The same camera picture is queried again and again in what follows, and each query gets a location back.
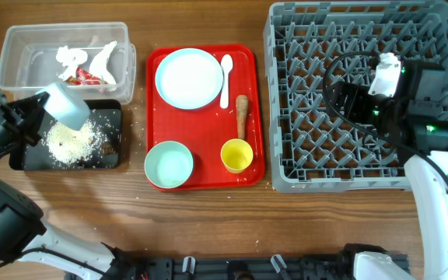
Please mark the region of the light blue bowl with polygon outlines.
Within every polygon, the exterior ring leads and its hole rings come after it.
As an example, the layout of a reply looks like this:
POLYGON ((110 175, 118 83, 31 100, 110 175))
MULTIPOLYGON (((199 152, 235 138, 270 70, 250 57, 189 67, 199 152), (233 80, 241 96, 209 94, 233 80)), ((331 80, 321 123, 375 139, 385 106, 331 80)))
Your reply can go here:
POLYGON ((65 82, 51 83, 36 92, 36 95, 41 93, 49 95, 44 109, 64 126, 79 131, 89 118, 89 106, 65 82))

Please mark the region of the white rice pile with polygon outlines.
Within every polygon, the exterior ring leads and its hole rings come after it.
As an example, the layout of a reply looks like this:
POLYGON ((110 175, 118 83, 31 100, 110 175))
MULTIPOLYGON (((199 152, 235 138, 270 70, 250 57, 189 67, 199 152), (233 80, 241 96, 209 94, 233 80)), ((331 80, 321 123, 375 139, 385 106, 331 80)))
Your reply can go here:
POLYGON ((48 148, 51 158, 64 165, 92 159, 93 152, 100 149, 106 140, 107 135, 96 126, 96 122, 87 120, 78 131, 60 122, 53 124, 44 133, 42 143, 48 148))

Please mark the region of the red snack wrapper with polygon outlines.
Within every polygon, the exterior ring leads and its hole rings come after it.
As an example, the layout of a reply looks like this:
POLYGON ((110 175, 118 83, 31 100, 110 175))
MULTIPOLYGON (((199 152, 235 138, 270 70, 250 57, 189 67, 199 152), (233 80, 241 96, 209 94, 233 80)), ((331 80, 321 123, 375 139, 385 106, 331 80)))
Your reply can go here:
POLYGON ((75 77, 70 76, 65 80, 68 84, 74 86, 94 86, 94 85, 105 85, 106 81, 103 79, 92 75, 88 71, 81 67, 78 67, 75 72, 75 77))

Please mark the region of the white napkin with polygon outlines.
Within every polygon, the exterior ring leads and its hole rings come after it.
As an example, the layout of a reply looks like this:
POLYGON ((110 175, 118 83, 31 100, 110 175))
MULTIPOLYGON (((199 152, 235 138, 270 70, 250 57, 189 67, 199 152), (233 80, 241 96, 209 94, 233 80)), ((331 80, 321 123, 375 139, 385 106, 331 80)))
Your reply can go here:
POLYGON ((103 49, 93 57, 88 69, 83 67, 89 59, 89 55, 86 51, 79 48, 69 48, 68 46, 59 47, 55 59, 65 68, 65 70, 58 76, 58 78, 65 82, 70 76, 75 77, 76 69, 81 67, 92 75, 106 81, 107 84, 105 85, 115 85, 117 81, 109 72, 107 66, 110 56, 116 46, 116 41, 111 41, 106 44, 103 49))

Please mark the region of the brown food scrap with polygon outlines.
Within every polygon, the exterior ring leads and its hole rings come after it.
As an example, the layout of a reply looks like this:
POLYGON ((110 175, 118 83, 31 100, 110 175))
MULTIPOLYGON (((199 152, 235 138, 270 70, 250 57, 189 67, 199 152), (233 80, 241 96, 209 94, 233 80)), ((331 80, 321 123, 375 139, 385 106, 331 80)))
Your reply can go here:
POLYGON ((101 153, 103 156, 117 154, 117 148, 111 142, 104 142, 101 145, 101 153))

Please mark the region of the brown carrot stick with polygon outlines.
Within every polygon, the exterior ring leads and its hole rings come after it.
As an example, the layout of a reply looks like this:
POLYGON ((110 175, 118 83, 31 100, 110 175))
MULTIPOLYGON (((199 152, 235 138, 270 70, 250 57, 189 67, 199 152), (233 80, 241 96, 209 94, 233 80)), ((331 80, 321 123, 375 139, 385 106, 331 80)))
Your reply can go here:
POLYGON ((248 111, 248 99, 245 95, 239 95, 236 98, 236 121, 237 135, 239 139, 244 140, 246 136, 246 120, 248 111))

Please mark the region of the yellow plastic cup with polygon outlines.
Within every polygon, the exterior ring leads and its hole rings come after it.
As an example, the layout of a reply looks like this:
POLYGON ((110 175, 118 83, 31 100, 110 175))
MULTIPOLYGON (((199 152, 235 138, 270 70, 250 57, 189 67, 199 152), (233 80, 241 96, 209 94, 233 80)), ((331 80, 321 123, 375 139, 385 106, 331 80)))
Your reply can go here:
POLYGON ((230 173, 242 173, 252 163, 254 151, 248 142, 233 138, 222 146, 220 157, 230 173))

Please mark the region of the mint green bowl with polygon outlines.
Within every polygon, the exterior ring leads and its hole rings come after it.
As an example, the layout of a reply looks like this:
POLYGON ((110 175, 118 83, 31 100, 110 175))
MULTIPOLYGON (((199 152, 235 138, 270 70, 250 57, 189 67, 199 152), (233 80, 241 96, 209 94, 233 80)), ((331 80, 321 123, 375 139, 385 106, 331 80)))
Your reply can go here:
POLYGON ((145 175, 156 187, 174 189, 189 179, 194 169, 194 159, 182 143, 165 141, 148 151, 144 167, 145 175))

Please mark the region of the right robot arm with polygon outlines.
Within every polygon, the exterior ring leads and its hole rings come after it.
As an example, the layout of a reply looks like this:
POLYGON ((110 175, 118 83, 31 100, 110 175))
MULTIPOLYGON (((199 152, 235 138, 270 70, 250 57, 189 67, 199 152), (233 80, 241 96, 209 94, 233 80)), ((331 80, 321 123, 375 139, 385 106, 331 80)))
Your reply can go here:
POLYGON ((426 279, 448 279, 448 121, 441 119, 443 66, 365 54, 369 86, 322 78, 327 113, 397 149, 418 210, 426 279))

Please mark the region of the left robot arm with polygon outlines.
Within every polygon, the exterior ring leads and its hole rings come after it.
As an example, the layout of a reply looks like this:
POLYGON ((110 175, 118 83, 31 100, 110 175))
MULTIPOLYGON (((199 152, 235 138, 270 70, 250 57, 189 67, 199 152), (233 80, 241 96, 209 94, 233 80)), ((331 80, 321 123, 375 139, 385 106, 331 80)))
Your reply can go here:
MULTIPOLYGON (((43 92, 9 103, 0 96, 0 159, 40 141, 37 125, 50 98, 43 92)), ((136 272, 122 250, 51 225, 34 201, 0 180, 0 268, 16 261, 61 269, 69 279, 133 279, 136 272)))

